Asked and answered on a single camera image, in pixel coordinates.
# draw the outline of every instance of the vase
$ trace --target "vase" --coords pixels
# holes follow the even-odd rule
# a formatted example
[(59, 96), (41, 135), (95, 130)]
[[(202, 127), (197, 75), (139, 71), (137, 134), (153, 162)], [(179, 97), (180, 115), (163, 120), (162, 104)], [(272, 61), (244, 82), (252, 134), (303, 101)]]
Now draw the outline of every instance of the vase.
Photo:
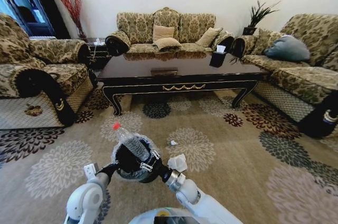
[(256, 31), (256, 27), (245, 27), (243, 29), (243, 35), (253, 35)]
[(82, 29), (81, 22), (77, 22), (75, 25), (76, 25), (76, 32), (78, 34), (79, 39), (81, 39), (81, 40), (85, 41), (86, 43), (88, 43), (87, 36), (86, 36), (86, 34), (84, 33), (84, 31)]

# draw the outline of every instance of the potted plant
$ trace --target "potted plant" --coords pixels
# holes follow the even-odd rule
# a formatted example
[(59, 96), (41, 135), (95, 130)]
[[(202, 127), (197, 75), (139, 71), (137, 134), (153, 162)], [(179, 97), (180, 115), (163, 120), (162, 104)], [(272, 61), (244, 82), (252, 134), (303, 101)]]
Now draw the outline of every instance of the potted plant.
[(256, 30), (256, 25), (259, 23), (265, 16), (268, 14), (271, 14), (278, 10), (273, 10), (273, 7), (276, 6), (279, 2), (272, 6), (268, 6), (264, 8), (264, 5), (266, 3), (261, 4), (259, 1), (257, 1), (258, 7), (255, 6), (251, 7), (251, 22), (250, 24), (244, 28), (243, 35), (253, 35)]

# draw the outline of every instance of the blue pillow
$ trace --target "blue pillow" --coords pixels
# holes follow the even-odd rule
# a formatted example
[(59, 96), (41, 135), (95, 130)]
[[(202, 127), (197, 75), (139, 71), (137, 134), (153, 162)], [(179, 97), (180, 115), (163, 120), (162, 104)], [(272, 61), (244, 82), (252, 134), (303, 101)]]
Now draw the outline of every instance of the blue pillow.
[(304, 61), (310, 59), (306, 45), (291, 35), (282, 36), (265, 49), (264, 54), (272, 59), (286, 61)]

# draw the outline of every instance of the red bottle cap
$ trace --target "red bottle cap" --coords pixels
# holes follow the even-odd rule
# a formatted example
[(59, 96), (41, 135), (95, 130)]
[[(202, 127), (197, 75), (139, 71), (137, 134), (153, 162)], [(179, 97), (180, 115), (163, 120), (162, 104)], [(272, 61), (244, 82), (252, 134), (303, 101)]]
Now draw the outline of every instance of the red bottle cap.
[(116, 122), (115, 124), (112, 125), (113, 130), (117, 130), (120, 127), (121, 127), (121, 125), (118, 122)]

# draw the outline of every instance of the plant pot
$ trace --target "plant pot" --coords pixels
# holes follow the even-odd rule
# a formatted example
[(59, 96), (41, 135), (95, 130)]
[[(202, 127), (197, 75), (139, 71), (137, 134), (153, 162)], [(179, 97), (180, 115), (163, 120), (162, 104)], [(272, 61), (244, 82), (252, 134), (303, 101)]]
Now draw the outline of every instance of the plant pot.
[(256, 29), (256, 27), (244, 27), (243, 35), (253, 35)]

